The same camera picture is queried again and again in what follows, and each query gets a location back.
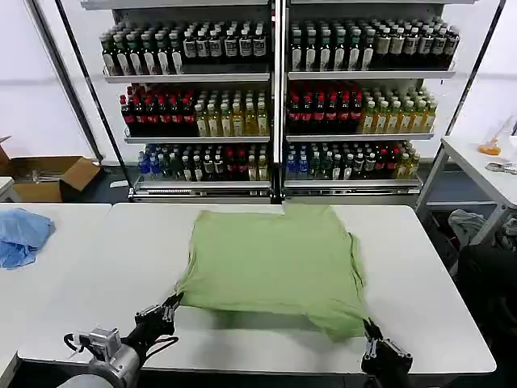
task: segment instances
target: white wall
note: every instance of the white wall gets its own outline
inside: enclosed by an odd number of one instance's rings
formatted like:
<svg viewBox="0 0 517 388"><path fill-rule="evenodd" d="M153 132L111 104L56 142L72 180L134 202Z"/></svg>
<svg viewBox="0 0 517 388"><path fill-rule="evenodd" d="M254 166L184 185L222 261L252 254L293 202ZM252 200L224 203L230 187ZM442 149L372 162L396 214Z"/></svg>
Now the white wall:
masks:
<svg viewBox="0 0 517 388"><path fill-rule="evenodd" d="M2 144L7 154L93 158L24 2L2 0L0 25L9 32L0 61L0 132L12 135Z"/></svg>

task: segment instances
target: blue cloth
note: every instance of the blue cloth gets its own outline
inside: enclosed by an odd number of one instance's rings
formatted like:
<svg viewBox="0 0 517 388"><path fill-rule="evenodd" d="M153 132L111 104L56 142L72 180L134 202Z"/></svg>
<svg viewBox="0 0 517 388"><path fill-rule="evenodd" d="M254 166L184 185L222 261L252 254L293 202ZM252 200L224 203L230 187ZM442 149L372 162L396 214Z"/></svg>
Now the blue cloth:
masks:
<svg viewBox="0 0 517 388"><path fill-rule="evenodd" d="M52 221L24 209L0 212L0 268L34 263L47 241Z"/></svg>

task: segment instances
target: white table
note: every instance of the white table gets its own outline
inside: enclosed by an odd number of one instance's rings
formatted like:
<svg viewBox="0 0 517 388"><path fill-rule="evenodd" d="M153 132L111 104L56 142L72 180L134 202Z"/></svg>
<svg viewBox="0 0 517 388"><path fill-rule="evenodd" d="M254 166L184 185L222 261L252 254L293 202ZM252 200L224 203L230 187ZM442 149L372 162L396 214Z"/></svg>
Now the white table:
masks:
<svg viewBox="0 0 517 388"><path fill-rule="evenodd" d="M498 204L489 219L472 239L471 245L482 243L494 234L494 231L505 222L508 216L517 209L517 176L503 172L489 171L485 166L489 162L507 162L498 156L490 156L477 151L478 144L468 143L460 137L442 137L438 157L427 178L420 197L416 213L423 219L426 214L427 199L435 183L435 177L443 170L448 158L456 164L476 184Z"/></svg>
<svg viewBox="0 0 517 388"><path fill-rule="evenodd" d="M7 386L18 364L16 351L32 323L49 302L63 276L90 243L111 205L0 204L50 218L55 226L33 264L13 270L0 268L0 386Z"/></svg>
<svg viewBox="0 0 517 388"><path fill-rule="evenodd" d="M201 209L282 211L278 205L115 205L94 250L74 268L74 278L65 278L19 356L86 363L90 356L84 353L69 359L63 335L90 331L96 325L118 327L121 335L127 335L134 328L134 314L165 300L187 266L189 238ZM489 349L411 208L334 206L334 210L360 238L368 310L386 335L413 354L411 373L495 370ZM221 314L180 307L175 315L179 342L153 356L145 367L360 373L365 338L334 344L308 329L304 318L279 323L260 314L238 316L228 328Z"/></svg>

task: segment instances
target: table leg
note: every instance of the table leg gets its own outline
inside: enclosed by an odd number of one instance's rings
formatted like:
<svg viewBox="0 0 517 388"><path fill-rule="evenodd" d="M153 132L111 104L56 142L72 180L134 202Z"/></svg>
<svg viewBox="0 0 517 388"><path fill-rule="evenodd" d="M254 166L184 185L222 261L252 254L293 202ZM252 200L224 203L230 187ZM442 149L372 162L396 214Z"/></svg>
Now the table leg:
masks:
<svg viewBox="0 0 517 388"><path fill-rule="evenodd" d="M432 186L435 183L435 178L437 175L443 170L445 167L445 163L449 160L449 156L445 152L443 145L440 145L438 156L433 163L433 168L431 169L431 173L426 179L426 182L423 185L422 191L417 199L417 204L415 208L415 212L417 213L417 217L420 222L424 221L427 214L427 200L432 192Z"/></svg>

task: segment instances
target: cardboard box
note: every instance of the cardboard box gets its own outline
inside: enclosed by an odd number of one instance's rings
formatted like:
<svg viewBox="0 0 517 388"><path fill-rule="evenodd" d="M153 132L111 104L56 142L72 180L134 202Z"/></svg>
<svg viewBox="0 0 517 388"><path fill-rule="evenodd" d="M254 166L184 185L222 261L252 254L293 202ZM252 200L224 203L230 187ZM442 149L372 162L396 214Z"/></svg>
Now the cardboard box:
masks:
<svg viewBox="0 0 517 388"><path fill-rule="evenodd" d="M82 156L45 156L9 158L0 138L0 175L12 176L13 189L22 202L69 202L76 199L86 185L100 172L100 168ZM34 170L56 173L61 177L53 182L30 182Z"/></svg>

